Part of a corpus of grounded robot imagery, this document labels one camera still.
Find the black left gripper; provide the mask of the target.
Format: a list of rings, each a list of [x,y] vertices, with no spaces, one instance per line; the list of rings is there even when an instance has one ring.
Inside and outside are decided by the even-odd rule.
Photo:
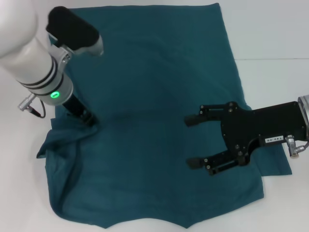
[[[93,113],[90,112],[74,94],[72,94],[62,105],[71,115],[79,118],[86,125],[93,126],[98,123],[98,120]]]

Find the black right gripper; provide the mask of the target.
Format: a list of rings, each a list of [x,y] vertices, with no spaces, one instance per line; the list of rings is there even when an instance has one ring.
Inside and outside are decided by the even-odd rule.
[[[186,126],[208,121],[220,121],[228,150],[206,158],[188,158],[186,164],[192,170],[205,168],[209,175],[247,165],[259,147],[287,143],[292,158],[306,149],[296,146],[296,141],[306,140],[306,118],[295,101],[256,110],[244,110],[233,101],[200,105],[197,115],[184,117]]]

